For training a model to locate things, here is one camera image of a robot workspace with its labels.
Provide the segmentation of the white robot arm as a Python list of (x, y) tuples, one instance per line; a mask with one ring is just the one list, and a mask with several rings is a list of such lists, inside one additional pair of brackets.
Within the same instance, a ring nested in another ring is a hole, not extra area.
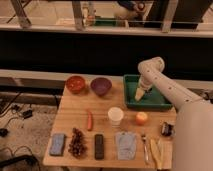
[(161, 57), (138, 64), (139, 87), (155, 86), (178, 110), (171, 171), (213, 171), (213, 104), (165, 76)]

